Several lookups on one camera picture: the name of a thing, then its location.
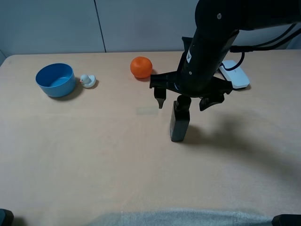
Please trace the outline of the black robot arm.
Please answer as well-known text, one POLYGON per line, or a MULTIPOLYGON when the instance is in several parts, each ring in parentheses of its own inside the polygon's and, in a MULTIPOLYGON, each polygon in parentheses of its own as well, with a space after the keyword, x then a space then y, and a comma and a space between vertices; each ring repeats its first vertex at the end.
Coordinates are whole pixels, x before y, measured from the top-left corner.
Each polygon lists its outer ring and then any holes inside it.
POLYGON ((298 0, 200 0, 195 10, 196 31, 192 38, 184 37, 184 52, 174 72, 150 77, 150 88, 162 108, 166 91, 199 98, 201 111, 224 101, 232 84, 214 74, 226 54, 249 52, 250 47, 232 44, 241 30, 257 30, 301 20, 298 0))

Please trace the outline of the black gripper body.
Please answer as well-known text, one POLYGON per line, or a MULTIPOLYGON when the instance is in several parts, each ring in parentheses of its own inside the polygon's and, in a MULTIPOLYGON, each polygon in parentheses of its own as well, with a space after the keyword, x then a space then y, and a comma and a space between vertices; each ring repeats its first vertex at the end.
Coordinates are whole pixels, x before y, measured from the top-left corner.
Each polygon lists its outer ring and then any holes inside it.
POLYGON ((205 76, 181 70, 152 74, 150 88, 167 89, 188 97, 209 97, 230 94, 232 83, 213 75, 205 76))

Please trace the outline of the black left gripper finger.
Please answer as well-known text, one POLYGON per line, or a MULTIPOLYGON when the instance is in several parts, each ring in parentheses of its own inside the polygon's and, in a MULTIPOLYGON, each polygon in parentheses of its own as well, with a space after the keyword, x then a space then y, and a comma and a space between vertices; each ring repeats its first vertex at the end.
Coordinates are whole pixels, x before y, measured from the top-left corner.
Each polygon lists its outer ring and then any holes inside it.
POLYGON ((166 100, 166 89, 165 88, 154 88, 154 97, 158 102, 158 108, 162 109, 164 101, 166 100))

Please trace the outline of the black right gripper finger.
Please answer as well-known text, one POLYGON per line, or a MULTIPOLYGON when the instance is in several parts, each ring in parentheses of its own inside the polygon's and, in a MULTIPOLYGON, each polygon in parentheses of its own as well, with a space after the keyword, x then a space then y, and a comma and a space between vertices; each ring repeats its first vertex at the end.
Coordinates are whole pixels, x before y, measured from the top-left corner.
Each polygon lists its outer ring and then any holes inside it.
POLYGON ((203 97, 199 102, 199 109, 200 111, 204 111, 213 105, 221 104, 224 100, 224 94, 212 94, 207 97, 203 97))

